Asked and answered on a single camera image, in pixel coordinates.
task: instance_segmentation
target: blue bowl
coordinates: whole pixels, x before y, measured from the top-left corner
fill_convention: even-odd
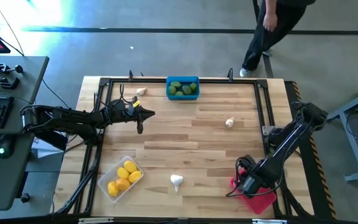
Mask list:
[[[180,82],[181,84],[189,85],[190,83],[197,83],[196,93],[183,96],[169,95],[168,87],[171,85],[171,82],[175,81]],[[200,95],[200,79],[198,77],[167,77],[166,94],[169,100],[197,100],[198,96]]]

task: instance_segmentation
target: wooden table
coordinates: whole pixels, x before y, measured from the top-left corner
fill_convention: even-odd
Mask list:
[[[98,90],[99,79],[84,77],[77,110],[93,109],[93,93]],[[147,87],[147,92],[139,97],[140,103],[156,115],[144,122],[141,135],[137,134],[135,123],[107,128],[98,178],[124,156],[131,156],[141,166],[144,178],[117,204],[96,187],[91,216],[273,218],[272,206],[256,215],[238,198],[225,197],[231,191],[229,179],[234,175],[235,160],[246,154],[256,161],[264,157],[253,86],[201,84],[197,101],[170,101],[163,83],[125,83],[125,98],[130,99],[137,88],[143,87]],[[292,118],[283,80],[268,79],[268,89],[276,125],[284,127]],[[118,97],[116,83],[112,99]],[[227,129],[224,123],[230,117],[235,117],[234,127]],[[76,139],[70,145],[80,141]],[[85,146],[65,154],[55,191],[56,208],[67,201],[78,185],[84,154]],[[184,177],[178,193],[170,182],[172,174]],[[296,199],[313,213],[298,154],[286,161],[285,177]]]

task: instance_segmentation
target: garlic clove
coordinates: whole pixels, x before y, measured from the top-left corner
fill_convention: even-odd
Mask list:
[[[136,90],[136,94],[138,94],[139,96],[143,96],[144,93],[146,92],[146,89],[147,89],[147,88],[138,88],[138,89]]]
[[[231,127],[233,127],[233,125],[234,125],[234,118],[227,119],[226,126],[228,128],[231,128]]]
[[[183,177],[179,175],[171,175],[171,182],[175,187],[175,191],[178,192],[179,185],[183,182]]]

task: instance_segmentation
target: concrete floor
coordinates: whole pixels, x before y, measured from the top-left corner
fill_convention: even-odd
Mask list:
[[[2,1],[14,27],[145,27],[253,29],[251,1],[241,0],[51,0]],[[298,30],[358,30],[358,1],[324,0],[308,8]],[[48,85],[75,107],[85,75],[197,75],[223,77],[236,72],[252,38],[249,34],[108,34],[21,32],[27,55],[48,55]],[[0,35],[16,45],[8,29]],[[358,36],[289,35],[273,48],[275,78],[298,83],[303,101],[331,111],[358,92]],[[265,77],[263,63],[257,77]],[[43,85],[38,104],[62,105]],[[338,218],[358,221],[358,182],[344,174],[358,172],[346,135],[336,122],[314,135]],[[0,212],[0,218],[44,215],[60,169],[60,155],[31,161],[25,191],[33,196]]]

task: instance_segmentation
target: white sneaker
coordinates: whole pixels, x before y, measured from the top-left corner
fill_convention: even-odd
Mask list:
[[[246,69],[244,69],[244,68],[242,68],[242,69],[240,70],[240,77],[241,77],[241,78],[248,78],[248,77],[250,77],[250,76],[251,76],[251,71],[246,70]]]

